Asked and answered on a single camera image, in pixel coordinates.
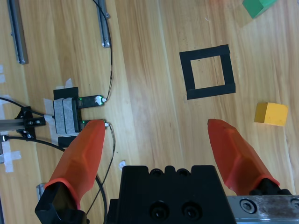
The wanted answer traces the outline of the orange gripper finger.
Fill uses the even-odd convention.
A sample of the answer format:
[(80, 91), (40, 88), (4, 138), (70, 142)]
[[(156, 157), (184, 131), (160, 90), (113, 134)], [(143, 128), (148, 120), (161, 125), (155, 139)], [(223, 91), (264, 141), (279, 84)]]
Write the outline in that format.
[(238, 196), (291, 195), (281, 189), (254, 148), (237, 129), (220, 119), (208, 120), (214, 159), (225, 185)]
[(105, 122), (92, 120), (65, 149), (35, 208), (42, 224), (88, 224), (80, 208), (94, 185), (105, 138)]

